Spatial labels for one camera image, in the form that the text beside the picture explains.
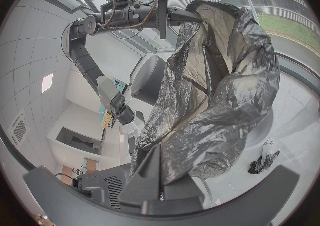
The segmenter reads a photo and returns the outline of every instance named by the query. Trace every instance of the yellow board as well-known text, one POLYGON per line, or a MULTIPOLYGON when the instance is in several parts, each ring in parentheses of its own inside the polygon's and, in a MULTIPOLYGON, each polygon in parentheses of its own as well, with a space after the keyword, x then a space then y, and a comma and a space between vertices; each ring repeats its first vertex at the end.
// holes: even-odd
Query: yellow board
POLYGON ((101 123, 102 128, 107 128, 111 117, 112 116, 110 114, 108 114, 108 111, 106 110, 106 112, 104 113, 103 119, 102 119, 102 123, 101 123))

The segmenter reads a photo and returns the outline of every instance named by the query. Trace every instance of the white bucket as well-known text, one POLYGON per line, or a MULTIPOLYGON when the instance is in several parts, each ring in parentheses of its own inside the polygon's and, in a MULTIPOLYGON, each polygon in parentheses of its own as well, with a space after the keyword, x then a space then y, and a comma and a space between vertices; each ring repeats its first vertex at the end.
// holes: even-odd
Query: white bucket
POLYGON ((254 150, 264 144, 268 139, 269 133, 273 131, 276 123, 276 113, 271 107, 264 119, 247 135, 244 151, 254 150))

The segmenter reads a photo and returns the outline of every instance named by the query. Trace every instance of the gray leather seat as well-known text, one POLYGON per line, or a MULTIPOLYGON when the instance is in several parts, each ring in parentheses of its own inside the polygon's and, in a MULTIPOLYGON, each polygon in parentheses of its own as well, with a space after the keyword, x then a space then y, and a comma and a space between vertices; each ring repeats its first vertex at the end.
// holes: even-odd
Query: gray leather seat
POLYGON ((151 56, 142 65, 132 83, 134 98, 154 105, 158 99, 166 62, 158 55, 151 56))

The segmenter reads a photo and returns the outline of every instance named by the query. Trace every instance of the brown wire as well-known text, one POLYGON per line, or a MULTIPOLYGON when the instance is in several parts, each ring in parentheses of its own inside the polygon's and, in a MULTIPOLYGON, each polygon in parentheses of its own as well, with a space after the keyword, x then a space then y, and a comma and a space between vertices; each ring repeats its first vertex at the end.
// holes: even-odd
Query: brown wire
POLYGON ((124 26, 124 27, 114 28, 114 29, 112 29, 112 31, 118 31, 118 30, 124 30, 124 29, 133 29, 133 28, 137 28, 137 27, 142 26, 150 18, 150 16, 152 15, 153 11, 155 10, 157 4, 158 4, 158 0, 154 0, 149 13, 147 14, 146 18, 144 18, 142 20, 141 23, 138 23, 136 25, 131 25, 131 26, 124 26))
POLYGON ((102 24, 101 25, 101 27, 102 28, 104 28, 104 27, 106 27, 108 24, 110 24, 110 22, 111 22, 111 20, 113 19, 113 17, 114 17, 114 15, 115 15, 115 12, 116 12, 116 3, 115 3, 116 1, 115 0, 113 0, 113 10, 112 10, 112 14, 111 14, 111 16, 110 16, 110 18, 109 18, 109 20, 105 23, 105 24, 102 24))

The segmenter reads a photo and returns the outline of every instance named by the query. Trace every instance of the garbage bag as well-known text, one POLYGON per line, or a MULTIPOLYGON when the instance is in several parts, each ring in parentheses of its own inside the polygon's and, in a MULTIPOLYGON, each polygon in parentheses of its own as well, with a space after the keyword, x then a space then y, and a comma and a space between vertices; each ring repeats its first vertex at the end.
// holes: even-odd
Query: garbage bag
POLYGON ((203 22, 181 23, 158 100, 131 157, 133 175, 161 143, 164 185, 187 173, 211 178, 230 168, 279 87, 270 38, 249 10, 202 0, 186 10, 203 22))
POLYGON ((250 168, 248 172, 250 174, 259 174, 262 171, 268 169, 275 158, 279 155, 279 145, 278 142, 275 141, 273 138, 268 138, 268 140, 265 141, 262 148, 262 156, 258 158, 258 160, 253 161, 250 163, 250 168))

